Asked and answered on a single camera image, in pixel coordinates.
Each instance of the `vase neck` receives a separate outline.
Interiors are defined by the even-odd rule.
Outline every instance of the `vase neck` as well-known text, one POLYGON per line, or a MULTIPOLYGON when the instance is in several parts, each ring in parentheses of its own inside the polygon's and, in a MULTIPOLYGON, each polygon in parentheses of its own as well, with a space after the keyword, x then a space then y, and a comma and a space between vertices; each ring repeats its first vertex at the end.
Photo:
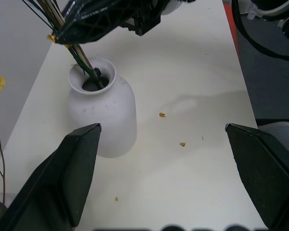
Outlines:
POLYGON ((86 91, 82 89, 83 83, 89 78, 89 76, 84 75, 81 67, 76 64, 71 68, 68 75, 68 82, 71 88, 84 95, 97 95, 110 89, 117 78, 117 71, 115 66, 109 60, 103 58, 91 58, 89 59, 89 62, 93 68, 97 67, 100 69, 102 76, 109 80, 108 85, 97 91, 86 91))

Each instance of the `thin twig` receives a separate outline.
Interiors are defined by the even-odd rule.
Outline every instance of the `thin twig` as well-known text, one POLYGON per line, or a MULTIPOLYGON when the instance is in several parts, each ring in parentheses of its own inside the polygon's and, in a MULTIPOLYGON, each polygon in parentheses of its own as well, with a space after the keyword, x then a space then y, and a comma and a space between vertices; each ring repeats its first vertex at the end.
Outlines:
POLYGON ((59 5, 58 5, 57 1, 56 1, 56 0, 53 0, 53 2, 55 3, 55 5, 56 5, 56 7, 58 8, 58 10, 60 10, 60 8, 59 8, 59 5))
MULTIPOLYGON (((53 4, 52 0, 46 0, 46 3, 48 4, 49 9, 53 13, 54 17, 57 19, 57 21, 60 24, 60 26, 63 26, 64 23, 65 23, 65 19, 63 18, 60 10, 56 7, 55 4, 53 4)), ((72 46, 75 48, 75 52, 79 56, 79 58, 88 66, 88 68, 90 68, 92 70, 93 75, 94 75, 93 77, 96 79, 96 81, 98 81, 97 73, 94 70, 94 68, 92 67, 92 65, 89 62, 89 60, 87 59, 87 57, 86 57, 85 53, 83 52, 81 46, 79 44, 73 44, 72 46)))
POLYGON ((4 156, 3 156, 3 150, 2 150, 2 144, 1 144, 1 139, 0 139, 0 154, 2 158, 2 164, 3 164, 3 173, 0 171, 0 174, 3 179, 3 199, 2 199, 2 205, 3 207, 5 206, 5 161, 4 161, 4 156))
POLYGON ((58 15, 61 17, 62 21, 65 23, 65 19, 64 19, 63 15, 61 14, 61 11, 59 9, 58 4, 55 1, 53 1, 53 0, 50 0, 50 1, 51 1, 52 5, 53 5, 54 9, 58 12, 58 15))
MULTIPOLYGON (((95 76, 94 73, 92 72, 92 70, 83 62, 83 60, 78 56, 78 54, 76 53, 76 51, 73 48, 74 48, 74 46, 71 46, 70 48, 68 48, 68 50, 72 54, 72 56, 74 57, 74 59, 76 60, 78 65, 84 71, 86 71, 89 74, 89 76, 95 76)), ((97 81, 95 81, 95 82, 96 82, 95 84, 99 90, 104 88, 102 82, 99 79, 97 79, 97 81)))

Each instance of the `crumb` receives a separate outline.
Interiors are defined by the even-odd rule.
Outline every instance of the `crumb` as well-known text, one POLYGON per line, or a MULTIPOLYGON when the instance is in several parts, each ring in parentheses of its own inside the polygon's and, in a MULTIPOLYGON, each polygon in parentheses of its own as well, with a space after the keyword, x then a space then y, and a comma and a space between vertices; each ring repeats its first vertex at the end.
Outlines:
POLYGON ((166 115, 164 113, 162 113, 162 112, 159 113, 159 116, 162 117, 162 118, 166 117, 166 115))

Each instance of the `flower stem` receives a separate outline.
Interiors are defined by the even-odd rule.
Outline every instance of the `flower stem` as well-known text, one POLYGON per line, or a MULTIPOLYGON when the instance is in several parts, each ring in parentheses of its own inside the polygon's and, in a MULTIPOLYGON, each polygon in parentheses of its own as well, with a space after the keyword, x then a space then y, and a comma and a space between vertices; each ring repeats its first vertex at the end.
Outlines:
POLYGON ((1 139, 0 139, 0 155, 1 155, 2 163, 3 163, 3 173, 0 171, 0 175, 2 176, 2 179, 3 179, 3 199, 2 199, 2 204, 3 204, 3 206, 5 206, 5 161, 4 161, 4 156, 3 156, 1 139))

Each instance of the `white table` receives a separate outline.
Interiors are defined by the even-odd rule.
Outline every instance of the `white table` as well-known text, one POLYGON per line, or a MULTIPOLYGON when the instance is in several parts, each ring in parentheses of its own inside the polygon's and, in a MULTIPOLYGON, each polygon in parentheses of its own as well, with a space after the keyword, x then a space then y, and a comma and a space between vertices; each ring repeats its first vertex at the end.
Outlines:
MULTIPOLYGON (((143 37, 117 28, 83 48, 111 60, 133 88, 138 138, 120 158, 97 157, 77 230, 265 227, 224 131, 229 122, 256 124, 221 0, 183 4, 143 37)), ((73 130, 74 63, 64 46, 51 46, 4 152, 7 192, 19 192, 73 130)))

